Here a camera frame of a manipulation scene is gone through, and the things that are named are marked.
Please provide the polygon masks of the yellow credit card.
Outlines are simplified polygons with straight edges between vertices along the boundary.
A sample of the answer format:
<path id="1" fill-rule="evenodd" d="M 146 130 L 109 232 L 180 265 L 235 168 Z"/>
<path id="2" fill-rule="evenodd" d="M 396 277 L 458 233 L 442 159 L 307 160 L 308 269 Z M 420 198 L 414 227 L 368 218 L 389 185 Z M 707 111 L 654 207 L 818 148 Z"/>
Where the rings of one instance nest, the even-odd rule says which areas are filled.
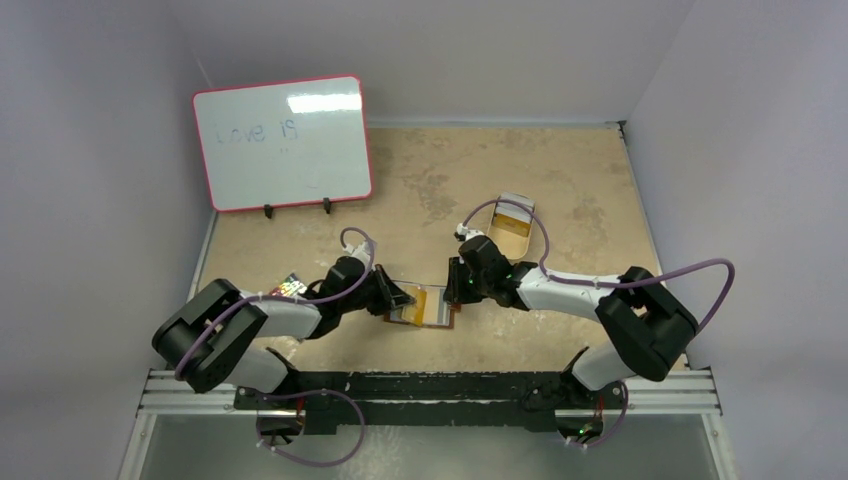
<path id="1" fill-rule="evenodd" d="M 416 299 L 416 303 L 407 306 L 399 311 L 397 318 L 406 324 L 411 324 L 416 327 L 422 327 L 424 324 L 424 316 L 426 310 L 427 292 L 426 289 L 419 285 L 402 285 L 401 289 L 412 295 Z"/>
<path id="2" fill-rule="evenodd" d="M 426 304 L 423 315 L 423 325 L 433 328 L 450 328 L 452 325 L 452 310 L 444 301 L 444 287 L 431 286 L 426 289 Z"/>

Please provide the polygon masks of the brown leather card holder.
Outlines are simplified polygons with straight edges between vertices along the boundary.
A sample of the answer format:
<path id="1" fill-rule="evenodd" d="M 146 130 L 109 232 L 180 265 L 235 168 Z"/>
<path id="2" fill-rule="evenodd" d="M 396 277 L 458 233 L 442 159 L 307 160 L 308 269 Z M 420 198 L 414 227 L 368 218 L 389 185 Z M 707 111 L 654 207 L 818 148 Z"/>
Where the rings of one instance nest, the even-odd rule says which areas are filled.
<path id="1" fill-rule="evenodd" d="M 453 329 L 460 306 L 443 298 L 446 287 L 411 282 L 400 282 L 400 289 L 411 295 L 415 302 L 383 316 L 383 321 L 417 328 Z"/>

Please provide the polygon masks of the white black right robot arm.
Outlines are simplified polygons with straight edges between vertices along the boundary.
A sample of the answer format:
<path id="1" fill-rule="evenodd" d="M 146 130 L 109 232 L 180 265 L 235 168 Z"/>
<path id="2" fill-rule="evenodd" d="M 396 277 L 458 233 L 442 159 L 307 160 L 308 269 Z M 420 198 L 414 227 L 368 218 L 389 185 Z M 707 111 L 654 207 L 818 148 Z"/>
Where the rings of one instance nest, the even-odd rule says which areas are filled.
<path id="1" fill-rule="evenodd" d="M 660 382 L 695 338 L 699 325 L 646 269 L 619 276 L 554 279 L 536 262 L 510 261 L 489 237 L 463 242 L 448 263 L 444 299 L 466 305 L 492 300 L 504 308 L 552 311 L 594 321 L 605 343 L 581 350 L 561 374 L 564 399 L 584 407 L 601 389 L 631 377 Z"/>

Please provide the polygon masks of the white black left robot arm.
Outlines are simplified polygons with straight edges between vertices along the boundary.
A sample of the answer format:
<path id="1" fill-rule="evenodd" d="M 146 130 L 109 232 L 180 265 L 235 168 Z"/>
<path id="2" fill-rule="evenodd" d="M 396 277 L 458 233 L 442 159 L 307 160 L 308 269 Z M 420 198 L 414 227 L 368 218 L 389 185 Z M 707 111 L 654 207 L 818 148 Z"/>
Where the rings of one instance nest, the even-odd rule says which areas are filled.
<path id="1" fill-rule="evenodd" d="M 216 279 L 155 331 L 151 345 L 196 393 L 231 384 L 259 390 L 272 408 L 284 409 L 297 399 L 298 382 L 290 376 L 296 369 L 279 352 L 256 347 L 255 339 L 319 339 L 348 313 L 383 316 L 415 302 L 381 265 L 342 256 L 292 297 L 250 294 Z"/>

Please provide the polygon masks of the beige oval card tray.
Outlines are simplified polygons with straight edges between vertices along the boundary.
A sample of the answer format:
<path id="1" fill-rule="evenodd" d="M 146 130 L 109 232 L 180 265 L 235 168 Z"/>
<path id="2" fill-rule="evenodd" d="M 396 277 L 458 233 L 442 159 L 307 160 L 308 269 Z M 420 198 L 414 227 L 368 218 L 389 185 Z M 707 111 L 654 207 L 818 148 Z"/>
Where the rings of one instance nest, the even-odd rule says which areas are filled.
<path id="1" fill-rule="evenodd" d="M 492 217 L 487 230 L 487 236 L 496 244 L 500 252 L 512 262 L 520 261 L 527 253 L 530 245 L 530 235 L 521 237 L 492 226 Z"/>

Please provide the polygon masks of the pack of coloured markers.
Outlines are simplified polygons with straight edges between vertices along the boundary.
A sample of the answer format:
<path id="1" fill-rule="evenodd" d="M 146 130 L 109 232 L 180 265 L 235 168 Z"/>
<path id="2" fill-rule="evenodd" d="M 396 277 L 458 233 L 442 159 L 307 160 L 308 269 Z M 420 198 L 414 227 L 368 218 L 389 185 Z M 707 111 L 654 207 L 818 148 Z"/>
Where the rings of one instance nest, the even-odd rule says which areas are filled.
<path id="1" fill-rule="evenodd" d="M 270 291 L 269 294 L 281 297 L 300 296 L 307 290 L 307 285 L 292 272 L 285 278 L 280 280 Z"/>

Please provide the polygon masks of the pink framed whiteboard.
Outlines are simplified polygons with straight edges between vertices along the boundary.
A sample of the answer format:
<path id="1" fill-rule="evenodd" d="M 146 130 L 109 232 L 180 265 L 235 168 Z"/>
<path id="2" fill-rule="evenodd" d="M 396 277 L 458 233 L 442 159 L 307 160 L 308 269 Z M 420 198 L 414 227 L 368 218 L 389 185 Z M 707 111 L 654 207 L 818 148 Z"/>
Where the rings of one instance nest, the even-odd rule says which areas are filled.
<path id="1" fill-rule="evenodd" d="M 207 89 L 191 106 L 219 213 L 372 194 L 364 89 L 355 75 Z"/>

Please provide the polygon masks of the aluminium rail frame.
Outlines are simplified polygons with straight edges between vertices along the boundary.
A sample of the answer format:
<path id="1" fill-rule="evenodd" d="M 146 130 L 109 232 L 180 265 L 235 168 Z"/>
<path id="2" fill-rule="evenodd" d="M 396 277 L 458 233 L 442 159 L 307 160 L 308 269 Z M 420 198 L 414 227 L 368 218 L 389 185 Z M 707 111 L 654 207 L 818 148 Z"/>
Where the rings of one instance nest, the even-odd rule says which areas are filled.
<path id="1" fill-rule="evenodd" d="M 569 397 L 559 373 L 302 372 L 278 400 L 222 384 L 198 394 L 168 371 L 150 373 L 140 410 L 157 415 L 268 417 L 275 429 L 331 435 L 340 426 L 519 427 L 596 439 L 621 414 L 721 411 L 712 375 L 674 371 L 662 382 L 629 379 Z"/>

